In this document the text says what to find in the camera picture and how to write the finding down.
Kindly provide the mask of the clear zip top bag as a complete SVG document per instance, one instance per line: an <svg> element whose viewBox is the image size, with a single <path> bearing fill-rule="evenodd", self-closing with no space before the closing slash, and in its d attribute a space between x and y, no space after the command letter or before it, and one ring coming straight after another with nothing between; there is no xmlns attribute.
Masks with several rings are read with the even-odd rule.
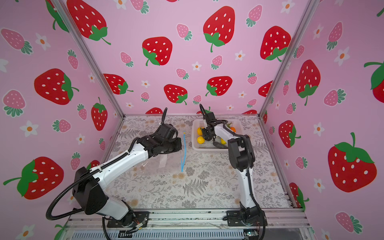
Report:
<svg viewBox="0 0 384 240"><path fill-rule="evenodd" d="M138 165L142 174L148 176L183 173L187 158L186 133L181 137L181 150L167 155L151 157Z"/></svg>

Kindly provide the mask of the white plastic basket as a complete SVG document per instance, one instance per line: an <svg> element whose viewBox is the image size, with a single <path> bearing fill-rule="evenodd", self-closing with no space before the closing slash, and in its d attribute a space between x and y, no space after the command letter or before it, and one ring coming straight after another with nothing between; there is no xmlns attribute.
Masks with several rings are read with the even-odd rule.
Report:
<svg viewBox="0 0 384 240"><path fill-rule="evenodd" d="M201 128L203 129L204 127L207 126L207 123L205 120L203 119L196 119L193 121L193 126L192 126L192 148L195 150L195 151L198 151L198 152L202 152L202 153L218 153L218 154L221 154L221 153L228 153L228 149L219 149L217 147L214 146L214 141L213 140L205 140L204 143L202 144L199 144L198 143L198 137L199 135L197 134L197 129L198 128ZM221 143L221 137L224 137L224 141L227 142L229 139L233 138L237 138L236 136L232 136L230 133L229 133L230 130L227 130L226 128L224 128L224 124L219 124L217 126L215 126L215 130L214 130L214 133L216 134L216 138L215 138L215 143Z"/></svg>

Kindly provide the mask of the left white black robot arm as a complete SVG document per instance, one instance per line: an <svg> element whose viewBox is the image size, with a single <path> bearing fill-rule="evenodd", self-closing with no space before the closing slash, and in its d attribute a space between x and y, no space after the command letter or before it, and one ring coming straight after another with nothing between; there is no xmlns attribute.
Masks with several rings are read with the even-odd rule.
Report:
<svg viewBox="0 0 384 240"><path fill-rule="evenodd" d="M182 141L177 129L171 124L162 123L153 134L134 138L128 150L110 161L89 170L78 170L74 183L65 188L48 207L47 220L55 221L84 212L86 215L109 216L124 227L131 225L135 220L135 212L126 202L108 197L104 192L105 188L139 163L158 155L176 153L181 149ZM72 192L81 206L80 209L54 216L54 207L68 192Z"/></svg>

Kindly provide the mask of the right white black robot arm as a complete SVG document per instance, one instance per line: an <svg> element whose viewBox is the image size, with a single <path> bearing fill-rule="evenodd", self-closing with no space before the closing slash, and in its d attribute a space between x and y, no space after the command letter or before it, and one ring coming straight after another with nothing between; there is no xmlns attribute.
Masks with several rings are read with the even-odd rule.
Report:
<svg viewBox="0 0 384 240"><path fill-rule="evenodd" d="M216 119L214 113L201 111L206 121L202 129L203 137L207 141L217 137L227 143L229 161L238 175L240 197L240 218L245 225L259 224L267 226L265 212L257 203L254 194L253 167L256 160L249 136L235 133L228 127L228 121Z"/></svg>

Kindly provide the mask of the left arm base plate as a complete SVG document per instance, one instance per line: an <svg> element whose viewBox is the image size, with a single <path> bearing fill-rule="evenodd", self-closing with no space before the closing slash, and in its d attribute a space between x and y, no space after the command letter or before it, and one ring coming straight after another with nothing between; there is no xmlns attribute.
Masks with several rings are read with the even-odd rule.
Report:
<svg viewBox="0 0 384 240"><path fill-rule="evenodd" d="M121 220L111 219L108 220L108 228L146 228L149 220L150 212L139 211L128 213Z"/></svg>

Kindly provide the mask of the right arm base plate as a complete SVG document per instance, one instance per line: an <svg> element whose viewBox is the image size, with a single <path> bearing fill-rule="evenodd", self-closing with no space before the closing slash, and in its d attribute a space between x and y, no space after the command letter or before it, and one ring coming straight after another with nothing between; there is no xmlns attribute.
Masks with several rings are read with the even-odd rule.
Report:
<svg viewBox="0 0 384 240"><path fill-rule="evenodd" d="M247 216L240 210L227 211L223 217L229 227L266 227L268 222L263 215Z"/></svg>

